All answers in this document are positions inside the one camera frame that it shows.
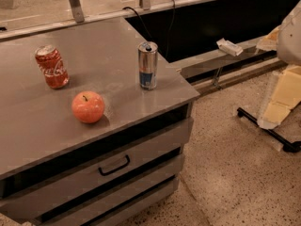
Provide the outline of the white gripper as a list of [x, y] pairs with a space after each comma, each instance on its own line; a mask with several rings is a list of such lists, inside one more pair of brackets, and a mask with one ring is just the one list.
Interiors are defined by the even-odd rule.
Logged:
[[272, 72], [257, 124], [274, 129], [301, 102], [301, 0], [286, 16], [280, 27], [259, 40], [257, 49], [276, 51], [279, 59], [289, 65], [282, 72]]

